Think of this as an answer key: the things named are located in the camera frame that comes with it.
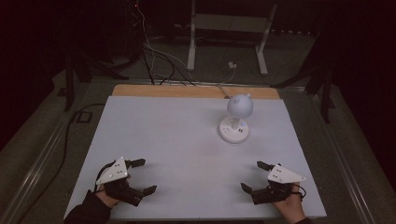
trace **power cord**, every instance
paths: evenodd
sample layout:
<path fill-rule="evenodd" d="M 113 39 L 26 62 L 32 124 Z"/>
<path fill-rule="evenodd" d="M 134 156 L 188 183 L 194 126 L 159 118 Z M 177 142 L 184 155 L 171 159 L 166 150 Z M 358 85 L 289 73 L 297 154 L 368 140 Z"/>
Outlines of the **power cord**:
<path fill-rule="evenodd" d="M 58 174 L 61 172 L 63 166 L 64 166 L 64 162 L 66 160 L 66 156 L 67 156 L 67 142 L 68 142 L 68 135 L 69 135 L 69 130 L 70 130 L 70 126 L 71 124 L 76 120 L 76 118 L 78 116 L 81 116 L 81 113 L 84 112 L 85 109 L 87 109 L 88 107 L 91 106 L 96 106 L 96 105 L 105 105 L 105 104 L 92 104 L 92 105 L 87 105 L 83 108 L 81 108 L 80 110 L 76 111 L 73 115 L 73 117 L 69 120 L 68 124 L 67 124 L 67 128 L 66 128 L 66 134 L 65 134 L 65 139 L 64 139 L 64 154 L 62 156 L 62 161 L 60 166 L 58 167 L 57 171 L 55 172 L 55 175 L 52 177 L 52 179 L 49 181 L 49 183 L 47 184 L 46 187 L 44 187 L 44 189 L 40 192 L 40 194 L 35 198 L 35 200 L 27 207 L 27 209 L 23 212 L 23 214 L 21 215 L 20 219 L 18 220 L 18 224 L 22 223 L 23 219 L 26 217 L 26 215 L 30 212 L 30 210 L 35 206 L 35 204 L 40 200 L 40 198 L 44 195 L 44 193 L 47 191 L 47 189 L 52 185 L 53 181 L 56 179 L 56 177 L 58 176 Z"/>

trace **dark floor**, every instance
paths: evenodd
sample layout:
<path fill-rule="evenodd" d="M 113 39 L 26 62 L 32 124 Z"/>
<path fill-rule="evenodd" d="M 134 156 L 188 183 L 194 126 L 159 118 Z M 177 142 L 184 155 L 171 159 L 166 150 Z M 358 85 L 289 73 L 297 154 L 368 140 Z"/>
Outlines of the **dark floor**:
<path fill-rule="evenodd" d="M 200 44 L 197 49 L 195 71 L 192 73 L 187 73 L 183 64 L 178 61 L 187 61 L 189 45 L 185 39 L 165 44 L 159 38 L 150 43 L 154 49 L 172 55 L 169 56 L 172 62 L 187 79 L 193 78 L 200 82 L 195 82 L 196 84 L 215 85 L 228 81 L 223 85 L 268 86 L 296 75 L 314 41 L 314 37 L 307 35 L 270 35 L 264 51 L 268 77 L 258 74 L 251 43 L 228 47 Z M 151 62 L 149 51 L 147 58 Z M 228 62 L 237 63 L 234 75 L 227 68 Z M 179 80 L 185 80 L 178 74 L 169 77 L 172 74 L 172 66 L 160 59 L 160 56 L 156 58 L 152 73 L 158 80 L 157 83 L 165 79 L 163 85 L 182 85 Z M 104 104 L 113 88 L 121 83 L 95 74 L 92 83 L 77 85 L 76 101 L 71 111 L 91 104 Z M 149 75 L 142 62 L 121 74 L 129 77 L 129 80 L 122 83 L 149 84 Z M 395 192 L 382 173 L 340 91 L 336 86 L 332 86 L 334 108 L 329 111 L 331 123 L 327 124 L 318 112 L 320 95 L 307 95 L 304 92 L 308 80 L 300 80 L 278 91 L 290 112 L 291 121 L 328 214 L 327 217 L 315 219 L 314 223 L 396 223 Z M 64 112 L 65 99 L 56 95 L 58 90 L 64 87 L 64 73 L 55 77 L 54 82 L 56 88 L 53 93 L 0 153 L 0 213 L 9 212 L 7 207 L 12 206 L 11 211 L 15 212 L 14 220 L 32 204 L 62 162 L 66 140 L 65 124 L 71 113 Z M 22 223 L 63 223 L 65 208 L 103 107 L 95 105 L 87 111 L 93 113 L 92 121 L 71 124 L 64 167 L 40 200 L 29 210 Z M 42 156 L 40 153 L 43 151 L 49 153 Z M 32 171 L 37 158 L 48 158 L 48 161 L 43 164 L 42 169 L 33 169 L 36 178 L 30 182 L 31 188 L 27 188 L 26 183 L 23 184 L 22 181 L 31 175 L 29 171 Z M 227 223 L 262 223 L 262 220 Z M 286 222 L 277 219 L 264 220 L 264 223 Z"/>

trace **lamp base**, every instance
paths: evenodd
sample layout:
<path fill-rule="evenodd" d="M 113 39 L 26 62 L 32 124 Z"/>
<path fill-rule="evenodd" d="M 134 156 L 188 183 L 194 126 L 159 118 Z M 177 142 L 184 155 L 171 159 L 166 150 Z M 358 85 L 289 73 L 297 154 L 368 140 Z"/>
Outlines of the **lamp base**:
<path fill-rule="evenodd" d="M 233 123 L 239 121 L 236 129 L 233 129 Z M 228 117 L 221 121 L 219 126 L 220 136 L 229 143 L 241 143 L 248 138 L 248 125 L 242 119 Z"/>

